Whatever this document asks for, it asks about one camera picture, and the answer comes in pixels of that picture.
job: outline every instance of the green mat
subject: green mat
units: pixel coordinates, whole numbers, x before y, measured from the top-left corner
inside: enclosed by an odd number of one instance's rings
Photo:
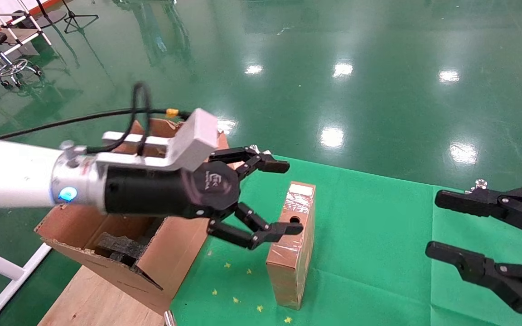
[[[424,254],[437,240],[522,264],[521,231],[436,208],[434,186],[288,160],[287,174],[249,176],[241,200],[276,221],[291,180],[317,186],[302,309],[276,305],[268,244],[248,251],[209,239],[174,299],[178,324],[284,325],[289,317],[292,325],[522,325],[522,315],[491,291]]]

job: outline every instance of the cardboard box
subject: cardboard box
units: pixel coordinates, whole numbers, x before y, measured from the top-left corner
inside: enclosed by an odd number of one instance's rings
[[[299,310],[313,249],[315,229],[315,186],[292,181],[279,221],[298,221],[303,225],[299,235],[284,235],[271,244],[267,271],[275,299],[280,306]]]
[[[151,121],[152,136],[171,138],[179,126],[168,120]],[[138,122],[133,134],[142,134]],[[224,134],[219,135],[219,148],[228,148]],[[135,147],[122,145],[115,151],[134,153]],[[147,149],[147,155],[164,153]],[[145,251],[132,266],[108,258],[97,247],[104,232],[116,237],[149,239],[150,227],[158,225],[157,217],[104,215],[91,206],[56,206],[35,228],[42,241],[65,256],[93,270],[99,276],[134,297],[158,314],[170,307],[184,277],[207,237],[208,219],[167,217],[151,237]]]

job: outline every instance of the green floor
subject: green floor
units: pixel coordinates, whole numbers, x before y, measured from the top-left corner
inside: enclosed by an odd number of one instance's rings
[[[85,34],[45,30],[55,52],[37,43],[41,56],[31,60],[46,79],[26,74],[19,92],[0,86],[0,134],[128,107],[143,80],[155,106],[216,114],[234,145],[455,188],[478,177],[502,190],[522,186],[522,0],[70,6],[100,19]],[[124,125],[107,118],[17,140],[99,144]],[[23,264],[44,215],[0,210],[0,254]],[[37,324],[77,268],[52,253],[0,325]]]

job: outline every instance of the stool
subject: stool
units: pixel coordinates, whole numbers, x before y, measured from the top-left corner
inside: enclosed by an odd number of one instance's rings
[[[7,40],[6,33],[0,32],[0,45]],[[31,70],[36,76],[43,76],[44,72],[42,70],[31,63],[30,61],[19,58],[17,60],[11,61],[5,53],[0,51],[0,58],[5,63],[4,66],[0,69],[0,83],[3,87],[8,87],[10,85],[9,81],[4,80],[4,77],[9,77],[11,81],[17,86],[21,87],[21,72],[24,69]]]

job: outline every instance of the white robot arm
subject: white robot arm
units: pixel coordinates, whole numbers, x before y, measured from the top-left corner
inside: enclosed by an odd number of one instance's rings
[[[133,103],[140,88],[135,86]],[[135,113],[134,108],[128,132]],[[0,140],[0,208],[74,203],[106,213],[207,217],[210,235],[249,249],[303,230],[299,223],[267,223],[239,202],[242,179],[257,169],[286,173],[289,163],[250,147],[216,150],[217,118],[202,109],[190,114],[174,138],[106,132],[103,141],[107,145],[100,148],[66,141],[54,150]],[[140,154],[110,152],[121,143],[136,144]],[[166,155],[145,157],[145,147]],[[241,161],[244,164],[236,170],[227,166]],[[232,214],[252,234],[223,223]]]
[[[74,202],[106,211],[104,190],[108,167],[151,171],[194,172],[217,147],[217,119],[196,109],[174,138],[148,137],[147,147],[166,150],[166,156],[142,157],[118,153],[85,155],[85,147],[64,142],[61,150],[0,141],[0,208],[51,207]],[[115,142],[119,132],[106,132]],[[125,143],[139,143],[130,134]]]

